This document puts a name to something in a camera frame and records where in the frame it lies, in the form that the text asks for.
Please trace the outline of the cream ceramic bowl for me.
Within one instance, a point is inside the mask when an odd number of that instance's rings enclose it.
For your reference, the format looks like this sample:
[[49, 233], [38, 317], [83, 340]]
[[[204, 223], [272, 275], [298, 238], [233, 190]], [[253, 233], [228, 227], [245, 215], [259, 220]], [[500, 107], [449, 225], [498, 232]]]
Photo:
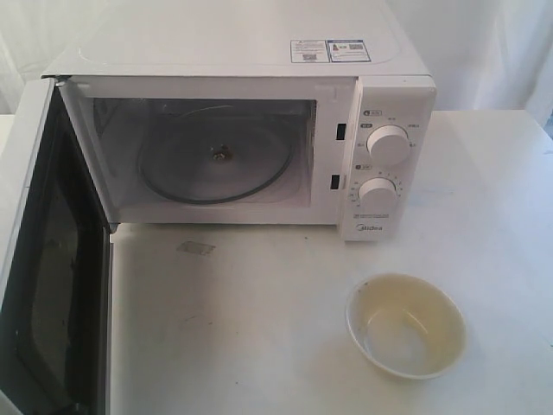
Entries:
[[465, 354], [467, 325], [459, 307], [435, 285], [402, 273], [357, 284], [345, 306], [353, 344], [378, 370], [402, 380], [432, 380]]

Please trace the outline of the white microwave door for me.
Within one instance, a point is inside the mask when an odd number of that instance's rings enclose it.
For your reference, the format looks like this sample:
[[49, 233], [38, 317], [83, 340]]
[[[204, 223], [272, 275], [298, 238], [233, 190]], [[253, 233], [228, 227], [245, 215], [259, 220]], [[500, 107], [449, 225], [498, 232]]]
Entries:
[[1, 411], [109, 411], [111, 228], [54, 79], [1, 153]]

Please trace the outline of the glass microwave turntable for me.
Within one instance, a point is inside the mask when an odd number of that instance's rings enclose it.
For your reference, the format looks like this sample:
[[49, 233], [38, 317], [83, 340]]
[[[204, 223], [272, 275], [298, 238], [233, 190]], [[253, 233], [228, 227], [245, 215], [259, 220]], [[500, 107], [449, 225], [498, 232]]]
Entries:
[[140, 153], [146, 184], [171, 201], [236, 201], [275, 182], [289, 167], [298, 133], [280, 116], [199, 112], [159, 122]]

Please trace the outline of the white lower microwave knob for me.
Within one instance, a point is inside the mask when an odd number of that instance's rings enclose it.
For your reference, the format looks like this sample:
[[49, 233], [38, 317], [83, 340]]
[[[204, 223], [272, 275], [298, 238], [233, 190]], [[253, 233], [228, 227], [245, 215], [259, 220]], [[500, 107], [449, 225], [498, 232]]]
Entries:
[[360, 186], [358, 197], [363, 208], [384, 212], [395, 207], [397, 191], [390, 180], [377, 177], [364, 182]]

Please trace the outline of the white microwave knob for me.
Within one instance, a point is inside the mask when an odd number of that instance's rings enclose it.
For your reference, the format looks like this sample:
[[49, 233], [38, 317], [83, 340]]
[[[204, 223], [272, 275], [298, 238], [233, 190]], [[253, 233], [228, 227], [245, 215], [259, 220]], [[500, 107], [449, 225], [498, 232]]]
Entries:
[[407, 132], [396, 125], [377, 128], [366, 141], [371, 159], [379, 166], [394, 166], [402, 163], [410, 154]]
[[364, 182], [360, 186], [358, 197], [363, 208], [384, 212], [395, 207], [397, 191], [390, 180], [377, 177]]

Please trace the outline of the white upper microwave knob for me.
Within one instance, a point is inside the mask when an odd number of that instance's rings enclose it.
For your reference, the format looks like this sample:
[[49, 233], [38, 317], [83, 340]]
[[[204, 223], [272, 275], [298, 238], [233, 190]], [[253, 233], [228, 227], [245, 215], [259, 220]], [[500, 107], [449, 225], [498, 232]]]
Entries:
[[366, 141], [371, 159], [379, 166], [394, 166], [402, 163], [410, 154], [407, 132], [396, 125], [377, 128]]

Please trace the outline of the white Midea microwave oven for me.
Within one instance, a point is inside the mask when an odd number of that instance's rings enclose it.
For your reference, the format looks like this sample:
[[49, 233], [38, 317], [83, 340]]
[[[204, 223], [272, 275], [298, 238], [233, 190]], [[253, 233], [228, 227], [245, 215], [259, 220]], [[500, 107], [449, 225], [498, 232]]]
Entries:
[[[116, 1], [44, 76], [61, 88], [108, 219], [120, 223], [323, 225], [345, 241], [392, 236], [401, 222], [436, 87], [383, 1]], [[166, 118], [229, 109], [297, 129], [285, 172], [245, 198], [171, 201], [140, 172]], [[367, 138], [403, 128], [410, 154], [379, 166]], [[360, 186], [390, 180], [393, 209], [363, 208]]]

